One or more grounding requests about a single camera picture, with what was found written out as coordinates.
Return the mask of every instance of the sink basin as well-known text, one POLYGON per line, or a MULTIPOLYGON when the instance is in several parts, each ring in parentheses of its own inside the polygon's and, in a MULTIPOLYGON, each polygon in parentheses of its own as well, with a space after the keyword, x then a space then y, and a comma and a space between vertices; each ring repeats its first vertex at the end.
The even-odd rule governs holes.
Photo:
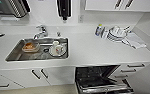
POLYGON ((48 59, 65 59, 68 57, 68 39, 67 38, 43 38, 43 39, 22 39, 15 46, 12 52, 7 56, 6 61, 26 61, 26 60, 48 60, 48 59), (52 56, 50 48, 53 41, 58 41, 64 45, 65 53, 61 56, 52 56), (22 50, 26 43, 38 43, 40 45, 37 52, 24 52, 22 50))

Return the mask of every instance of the stacked plates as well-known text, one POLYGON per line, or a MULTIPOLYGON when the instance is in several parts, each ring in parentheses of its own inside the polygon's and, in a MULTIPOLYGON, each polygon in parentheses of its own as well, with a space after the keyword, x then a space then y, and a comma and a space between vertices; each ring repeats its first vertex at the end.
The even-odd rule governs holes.
POLYGON ((114 32, 113 30, 110 30, 107 38, 112 41, 121 42, 126 37, 126 35, 127 34, 124 31, 114 32))

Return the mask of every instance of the soap dispenser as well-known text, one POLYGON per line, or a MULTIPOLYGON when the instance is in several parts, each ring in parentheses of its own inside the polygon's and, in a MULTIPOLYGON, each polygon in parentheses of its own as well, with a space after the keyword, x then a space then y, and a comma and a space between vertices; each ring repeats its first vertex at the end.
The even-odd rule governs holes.
POLYGON ((71 16, 71 0, 57 0, 59 16, 66 21, 71 16))

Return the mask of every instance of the dishwasher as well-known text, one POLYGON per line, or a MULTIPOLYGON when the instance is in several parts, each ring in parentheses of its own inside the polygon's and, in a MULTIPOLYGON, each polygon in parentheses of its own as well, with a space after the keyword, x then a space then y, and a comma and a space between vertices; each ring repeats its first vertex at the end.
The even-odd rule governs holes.
POLYGON ((75 82, 79 94, 134 94, 126 79, 108 78, 119 66, 76 67, 75 82))

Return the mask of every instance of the cup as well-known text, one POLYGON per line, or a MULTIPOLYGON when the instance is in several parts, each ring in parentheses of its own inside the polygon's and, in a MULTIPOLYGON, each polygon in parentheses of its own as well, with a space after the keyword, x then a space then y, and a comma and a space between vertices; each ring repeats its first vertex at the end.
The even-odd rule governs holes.
POLYGON ((60 55, 63 51, 63 46, 57 45, 57 46, 55 46, 55 49, 56 49, 56 53, 60 55))

